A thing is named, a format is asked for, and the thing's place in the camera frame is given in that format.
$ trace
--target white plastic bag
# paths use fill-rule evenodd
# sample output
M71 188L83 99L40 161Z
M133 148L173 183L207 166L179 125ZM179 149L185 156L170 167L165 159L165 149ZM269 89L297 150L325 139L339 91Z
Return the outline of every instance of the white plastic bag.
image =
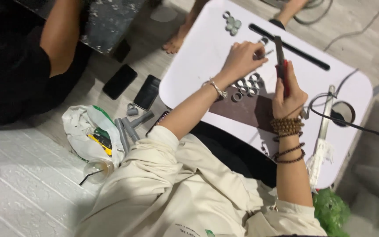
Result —
M122 162L124 148L122 146L119 131L110 117L97 106L71 106L62 115L64 130L71 147L77 155L88 161L94 159L107 159L112 161L114 167ZM112 157L104 151L103 147L93 141L87 134L92 134L96 127L108 132L112 143Z

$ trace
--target hand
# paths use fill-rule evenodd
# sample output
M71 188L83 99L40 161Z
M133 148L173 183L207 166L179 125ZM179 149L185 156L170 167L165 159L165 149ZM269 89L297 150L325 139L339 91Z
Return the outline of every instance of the hand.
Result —
M276 94L273 98L273 116L275 119L297 118L308 99L308 94L299 88L291 61L288 62L287 70L290 94L283 98L284 85L282 79L277 78Z
M229 78L229 84L231 84L268 61L268 58L254 60L254 53L257 56L263 55L265 53L264 45L248 41L233 44L220 74Z

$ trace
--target green plastic bag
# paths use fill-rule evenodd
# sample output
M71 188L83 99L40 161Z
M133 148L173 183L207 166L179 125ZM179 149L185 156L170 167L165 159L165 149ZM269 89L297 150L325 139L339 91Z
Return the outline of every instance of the green plastic bag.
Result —
M315 218L320 221L328 236L349 237L341 227L349 218L350 209L339 196L330 189L321 189L313 196L313 203Z

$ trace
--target cream sweatshirt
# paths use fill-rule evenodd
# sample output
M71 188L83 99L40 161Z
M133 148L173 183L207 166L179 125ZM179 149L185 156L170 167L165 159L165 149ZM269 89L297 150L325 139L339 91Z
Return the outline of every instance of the cream sweatshirt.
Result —
M232 172L195 136L178 141L156 126L103 185L76 236L326 236L313 207L275 203L270 191Z

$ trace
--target brown board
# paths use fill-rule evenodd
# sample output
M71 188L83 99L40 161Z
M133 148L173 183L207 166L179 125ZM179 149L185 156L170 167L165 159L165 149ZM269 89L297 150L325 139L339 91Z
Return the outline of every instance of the brown board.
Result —
M209 112L224 116L229 119L265 130L273 132L270 121L273 119L272 100L256 95L250 97L244 95L242 100L234 102L232 95L238 89L230 86L227 88L229 96L215 101L211 105Z

